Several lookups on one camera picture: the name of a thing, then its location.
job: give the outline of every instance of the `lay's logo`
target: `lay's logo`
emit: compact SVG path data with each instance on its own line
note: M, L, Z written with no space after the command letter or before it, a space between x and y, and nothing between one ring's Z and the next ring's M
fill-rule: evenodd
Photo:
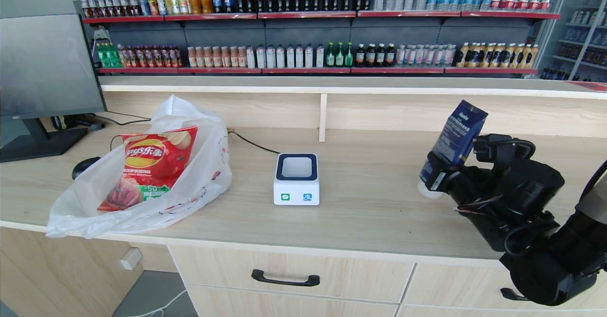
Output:
M165 146L160 140L145 139L127 149L124 163L134 168L145 168L158 163L164 154Z

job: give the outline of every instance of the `computer mouse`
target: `computer mouse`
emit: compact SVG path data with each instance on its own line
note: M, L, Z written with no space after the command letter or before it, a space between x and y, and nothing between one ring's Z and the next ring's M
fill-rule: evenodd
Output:
M91 157L76 164L76 166L74 166L74 170L72 170L72 179L75 180L76 177L80 176L80 174L82 174L82 172L86 170L86 168L93 165L93 163L97 162L100 159L101 157Z

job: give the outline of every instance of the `computer monitor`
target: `computer monitor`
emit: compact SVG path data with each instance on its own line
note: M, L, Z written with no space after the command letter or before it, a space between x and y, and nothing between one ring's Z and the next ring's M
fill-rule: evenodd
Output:
M106 110L76 14L0 19L0 116L29 135L0 149L0 162L61 155L87 129L47 132L39 118Z

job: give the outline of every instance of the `blue carton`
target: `blue carton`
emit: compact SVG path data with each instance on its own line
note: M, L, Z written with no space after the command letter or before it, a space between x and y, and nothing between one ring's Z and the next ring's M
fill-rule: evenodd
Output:
M449 116L449 119L447 119L445 126L442 128L441 135L432 148L432 152L451 166L464 164L472 150L472 141L478 137L487 116L487 112L462 100L451 116ZM444 173L442 173L443 176L440 176L440 174L436 176L432 171L430 161L426 159L419 173L421 183L418 185L419 191L425 196L431 196L427 190L426 192L423 191L423 189L427 188L426 182L428 179L436 177L436 180L430 187L432 191L438 188L444 177Z

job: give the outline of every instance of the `red shelf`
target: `red shelf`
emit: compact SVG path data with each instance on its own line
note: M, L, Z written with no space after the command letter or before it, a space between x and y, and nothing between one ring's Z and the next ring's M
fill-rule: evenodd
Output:
M408 12L380 12L363 10L358 12L358 17L459 17L461 12L440 11L408 11Z
M349 67L320 67L320 68L264 68L262 73L274 74L301 74L301 73L330 73L330 74L345 74L349 73Z
M256 74L261 73L262 70L259 68L215 68L215 67L191 67L191 68L180 68L177 73L239 73L239 74Z
M356 12L260 12L258 18L338 18L356 17Z
M525 13L525 12L461 12L463 17L515 17L515 18L536 18L536 19L560 19L561 15L557 13Z
M99 73L177 73L177 69L155 67L100 68Z
M501 67L447 67L445 73L468 74L537 74L533 68L501 68Z
M125 17L100 17L100 18L84 18L83 23L112 23L112 22L158 22L164 21L163 16L125 16Z
M256 19L256 13L201 13L195 15L167 15L165 21L199 21L203 19Z
M352 73L379 74L379 73L444 73L442 67L362 67L352 68Z

